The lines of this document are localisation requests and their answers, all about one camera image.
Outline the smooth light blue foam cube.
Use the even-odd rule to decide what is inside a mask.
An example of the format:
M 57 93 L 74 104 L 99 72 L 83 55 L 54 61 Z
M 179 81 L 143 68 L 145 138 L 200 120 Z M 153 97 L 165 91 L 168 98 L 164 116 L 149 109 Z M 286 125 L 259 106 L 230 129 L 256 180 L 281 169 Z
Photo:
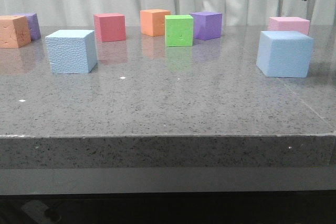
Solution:
M 298 31 L 261 31 L 256 66 L 267 77 L 305 78 L 314 39 Z

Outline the textured light blue foam cube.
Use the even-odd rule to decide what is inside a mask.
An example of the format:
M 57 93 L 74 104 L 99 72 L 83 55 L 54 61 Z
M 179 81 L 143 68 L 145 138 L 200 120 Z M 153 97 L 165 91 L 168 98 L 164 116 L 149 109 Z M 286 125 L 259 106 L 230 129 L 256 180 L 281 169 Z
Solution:
M 58 30 L 45 37 L 52 73 L 90 73 L 97 64 L 94 30 Z

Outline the pink foam cube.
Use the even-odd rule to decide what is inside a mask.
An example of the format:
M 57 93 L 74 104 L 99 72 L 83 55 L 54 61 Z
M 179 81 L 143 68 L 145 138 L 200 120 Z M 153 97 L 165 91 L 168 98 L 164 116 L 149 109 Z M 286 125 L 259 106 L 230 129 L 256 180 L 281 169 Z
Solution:
M 298 31 L 308 35 L 310 21 L 300 17 L 270 17 L 268 31 Z

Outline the purple foam cube right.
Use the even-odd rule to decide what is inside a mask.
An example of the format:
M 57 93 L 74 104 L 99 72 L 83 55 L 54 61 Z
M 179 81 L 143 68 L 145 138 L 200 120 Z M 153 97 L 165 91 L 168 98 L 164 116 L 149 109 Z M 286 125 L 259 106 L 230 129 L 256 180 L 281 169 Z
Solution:
M 194 18 L 195 39 L 210 40 L 220 38 L 222 35 L 223 14 L 218 12 L 190 13 Z

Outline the purple foam cube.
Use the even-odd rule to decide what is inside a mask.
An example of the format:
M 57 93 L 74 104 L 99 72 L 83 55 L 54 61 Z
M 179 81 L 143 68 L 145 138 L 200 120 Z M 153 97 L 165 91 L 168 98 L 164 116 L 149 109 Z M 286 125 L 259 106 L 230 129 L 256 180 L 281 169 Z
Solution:
M 223 14 L 218 12 L 190 13 L 194 18 L 195 39 L 210 40 L 220 38 L 222 35 Z
M 39 40 L 41 38 L 39 22 L 36 13 L 15 13 L 15 15 L 23 15 L 27 18 L 31 40 Z

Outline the green foam cube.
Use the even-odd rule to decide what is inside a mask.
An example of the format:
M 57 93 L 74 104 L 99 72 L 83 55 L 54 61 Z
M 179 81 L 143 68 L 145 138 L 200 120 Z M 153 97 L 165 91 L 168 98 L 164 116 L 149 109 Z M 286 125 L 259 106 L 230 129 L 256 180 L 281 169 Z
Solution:
M 165 15 L 165 45 L 184 47 L 193 45 L 194 18 L 191 15 Z

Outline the orange foam cube centre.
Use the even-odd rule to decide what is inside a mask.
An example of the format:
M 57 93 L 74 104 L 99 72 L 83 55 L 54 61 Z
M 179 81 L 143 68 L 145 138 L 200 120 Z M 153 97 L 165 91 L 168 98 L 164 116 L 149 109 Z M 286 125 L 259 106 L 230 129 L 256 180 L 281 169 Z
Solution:
M 141 33 L 152 37 L 165 35 L 165 16 L 170 10 L 146 9 L 140 11 Z

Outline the red foam cube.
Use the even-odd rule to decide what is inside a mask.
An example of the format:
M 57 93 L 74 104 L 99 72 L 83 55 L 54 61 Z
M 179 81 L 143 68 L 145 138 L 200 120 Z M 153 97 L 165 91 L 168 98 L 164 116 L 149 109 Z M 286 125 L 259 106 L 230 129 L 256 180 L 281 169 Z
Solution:
M 96 38 L 101 42 L 126 40 L 125 15 L 119 13 L 94 14 Z

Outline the purple foam cube left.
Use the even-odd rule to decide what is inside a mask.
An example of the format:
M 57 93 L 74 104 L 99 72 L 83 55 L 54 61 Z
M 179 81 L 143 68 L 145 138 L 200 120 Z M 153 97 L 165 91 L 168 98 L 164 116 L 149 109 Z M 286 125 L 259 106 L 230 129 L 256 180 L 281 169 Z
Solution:
M 15 15 L 23 15 L 27 18 L 31 40 L 39 40 L 41 38 L 39 22 L 36 13 L 15 13 Z

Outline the dented orange foam cube left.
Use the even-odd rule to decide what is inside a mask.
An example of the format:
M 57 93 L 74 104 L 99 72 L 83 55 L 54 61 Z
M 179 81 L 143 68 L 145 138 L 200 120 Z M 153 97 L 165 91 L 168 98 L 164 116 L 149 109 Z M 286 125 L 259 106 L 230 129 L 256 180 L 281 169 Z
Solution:
M 31 42 L 27 18 L 1 15 L 1 48 L 20 48 Z

